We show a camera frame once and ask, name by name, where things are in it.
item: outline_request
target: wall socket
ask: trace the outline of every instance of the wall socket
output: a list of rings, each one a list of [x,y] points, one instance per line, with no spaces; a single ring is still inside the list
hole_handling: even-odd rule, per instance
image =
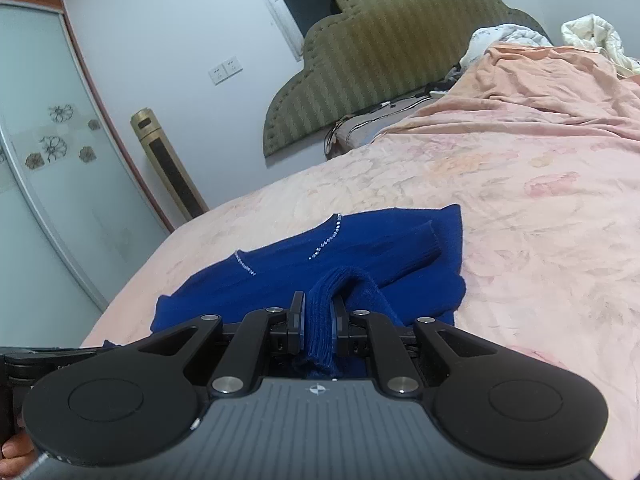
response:
[[[209,70],[209,76],[214,84],[219,85],[229,77],[229,74],[226,73],[225,67],[220,63]]]
[[[224,63],[220,63],[218,66],[209,70],[209,76],[214,84],[219,85],[238,72],[242,72],[242,65],[238,61],[238,58],[233,56]]]
[[[231,59],[227,59],[222,66],[225,67],[226,73],[229,74],[229,77],[237,74],[238,72],[242,72],[242,65],[236,56],[233,56]]]

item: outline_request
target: window frame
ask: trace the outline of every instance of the window frame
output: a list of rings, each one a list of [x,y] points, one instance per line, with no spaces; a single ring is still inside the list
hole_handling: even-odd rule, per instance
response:
[[[291,49],[291,53],[297,61],[302,60],[302,49],[305,38],[293,18],[289,7],[284,0],[265,0],[267,8],[274,21],[278,25],[285,41]]]

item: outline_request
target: metal screw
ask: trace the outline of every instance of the metal screw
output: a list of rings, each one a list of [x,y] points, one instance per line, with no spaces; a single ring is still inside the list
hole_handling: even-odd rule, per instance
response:
[[[234,394],[242,389],[244,383],[237,377],[224,376],[218,377],[211,383],[211,386],[221,394]]]
[[[420,387],[420,384],[411,377],[394,377],[393,379],[389,379],[386,386],[388,386],[391,391],[398,394],[409,394],[417,390]]]

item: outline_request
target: human hand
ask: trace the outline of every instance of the human hand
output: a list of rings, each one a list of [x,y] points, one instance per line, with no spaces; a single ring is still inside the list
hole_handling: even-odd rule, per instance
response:
[[[2,445],[0,478],[13,478],[23,473],[38,457],[33,443],[24,430],[12,436]]]

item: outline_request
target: green striped headboard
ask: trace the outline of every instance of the green striped headboard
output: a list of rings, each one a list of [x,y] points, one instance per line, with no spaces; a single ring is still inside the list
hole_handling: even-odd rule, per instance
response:
[[[501,0],[336,0],[341,14],[317,22],[305,67],[271,102],[264,155],[376,103],[438,81],[480,27],[517,23],[545,31]]]

